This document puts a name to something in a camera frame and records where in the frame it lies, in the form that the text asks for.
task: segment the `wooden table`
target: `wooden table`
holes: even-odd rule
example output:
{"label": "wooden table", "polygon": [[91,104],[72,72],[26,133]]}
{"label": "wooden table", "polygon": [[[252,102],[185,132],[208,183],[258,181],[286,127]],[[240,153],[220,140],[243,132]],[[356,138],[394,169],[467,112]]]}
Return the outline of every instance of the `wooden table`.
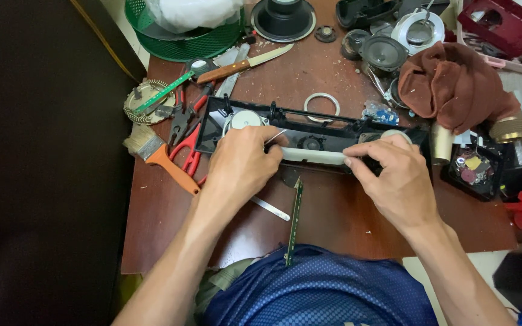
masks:
{"label": "wooden table", "polygon": [[[372,82],[357,73],[359,63],[340,55],[342,29],[337,25],[335,2],[316,0],[318,25],[335,26],[338,39],[320,43],[310,35],[297,42],[285,55],[244,72],[237,80],[232,98],[303,109],[305,99],[317,92],[337,98],[340,115],[360,117],[367,99],[381,101]],[[278,44],[258,38],[250,55],[262,54]],[[172,82],[182,64],[150,58],[149,78]],[[191,88],[187,99],[191,99]],[[310,109],[333,114],[326,99],[315,99]],[[153,127],[168,139],[170,121]],[[177,164],[184,161],[179,155]],[[203,155],[195,175],[207,173],[208,158]],[[301,171],[303,200],[298,225],[298,243],[319,245],[334,252],[381,259],[413,256],[414,252],[398,231],[374,207],[359,182],[351,175]],[[517,246],[514,226],[501,203],[481,203],[440,180],[433,169],[434,192],[439,212],[453,227],[467,252],[513,249]],[[258,197],[284,212],[290,212],[294,189],[273,177]],[[192,196],[180,188],[163,169],[137,159],[130,194],[127,231],[122,257],[124,274],[147,272],[163,254],[180,228]],[[210,266],[224,267],[237,260],[257,257],[286,244],[290,222],[248,202],[223,233]]]}

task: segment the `brush bristles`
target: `brush bristles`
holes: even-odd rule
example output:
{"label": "brush bristles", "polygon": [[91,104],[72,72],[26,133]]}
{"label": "brush bristles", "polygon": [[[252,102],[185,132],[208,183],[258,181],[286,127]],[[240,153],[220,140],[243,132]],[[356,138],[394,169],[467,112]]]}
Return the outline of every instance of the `brush bristles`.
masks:
{"label": "brush bristles", "polygon": [[136,154],[153,137],[156,137],[156,133],[152,128],[135,123],[132,126],[130,137],[126,138],[122,144],[128,148],[130,154]]}

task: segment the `yellow strap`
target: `yellow strap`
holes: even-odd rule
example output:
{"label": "yellow strap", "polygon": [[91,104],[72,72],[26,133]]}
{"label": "yellow strap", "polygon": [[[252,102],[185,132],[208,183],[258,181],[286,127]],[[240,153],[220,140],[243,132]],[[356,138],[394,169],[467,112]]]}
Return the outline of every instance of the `yellow strap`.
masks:
{"label": "yellow strap", "polygon": [[74,5],[74,7],[76,7],[78,12],[86,20],[88,25],[90,25],[90,27],[92,28],[94,33],[96,33],[96,35],[98,36],[98,38],[100,39],[100,41],[102,42],[102,44],[104,45],[106,50],[108,50],[108,53],[110,53],[110,55],[112,56],[114,61],[116,61],[116,63],[126,73],[126,75],[128,75],[128,77],[132,78],[134,81],[136,81],[138,84],[140,84],[140,82],[138,80],[136,80],[136,78],[134,78],[134,76],[130,73],[130,71],[128,71],[128,69],[126,69],[126,67],[124,67],[124,64],[120,61],[120,58],[118,58],[118,56],[116,55],[114,50],[112,50],[112,48],[110,47],[110,44],[108,44],[108,41],[106,41],[104,35],[102,35],[102,33],[100,32],[100,30],[98,29],[96,24],[94,24],[94,22],[92,21],[90,16],[88,16],[88,14],[83,10],[82,6],[78,3],[78,1],[77,0],[69,0],[69,1]]}

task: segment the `wooden knife handle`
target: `wooden knife handle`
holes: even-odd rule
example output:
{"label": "wooden knife handle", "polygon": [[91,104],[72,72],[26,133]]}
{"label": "wooden knife handle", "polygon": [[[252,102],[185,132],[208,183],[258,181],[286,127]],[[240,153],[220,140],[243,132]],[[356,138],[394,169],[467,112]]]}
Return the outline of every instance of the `wooden knife handle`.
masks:
{"label": "wooden knife handle", "polygon": [[209,81],[227,77],[234,74],[235,72],[243,71],[250,67],[251,65],[249,64],[249,60],[243,60],[242,62],[229,64],[228,66],[205,72],[198,78],[197,84],[204,84]]}
{"label": "wooden knife handle", "polygon": [[162,145],[158,150],[154,152],[146,162],[149,164],[158,164],[164,168],[172,178],[181,186],[183,189],[188,191],[193,196],[200,192],[200,188],[197,183],[192,180],[192,177],[186,174],[183,169],[178,167],[168,158],[168,145]]}

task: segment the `green mesh basket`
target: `green mesh basket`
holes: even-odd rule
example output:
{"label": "green mesh basket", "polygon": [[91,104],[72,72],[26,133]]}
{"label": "green mesh basket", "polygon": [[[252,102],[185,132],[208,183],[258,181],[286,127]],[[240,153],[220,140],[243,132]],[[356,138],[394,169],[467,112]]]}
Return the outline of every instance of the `green mesh basket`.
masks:
{"label": "green mesh basket", "polygon": [[198,57],[212,58],[233,46],[243,32],[245,12],[242,9],[241,18],[235,23],[219,26],[206,34],[180,41],[159,40],[142,33],[154,22],[145,7],[144,0],[126,0],[124,12],[142,47],[160,59],[187,62]]}

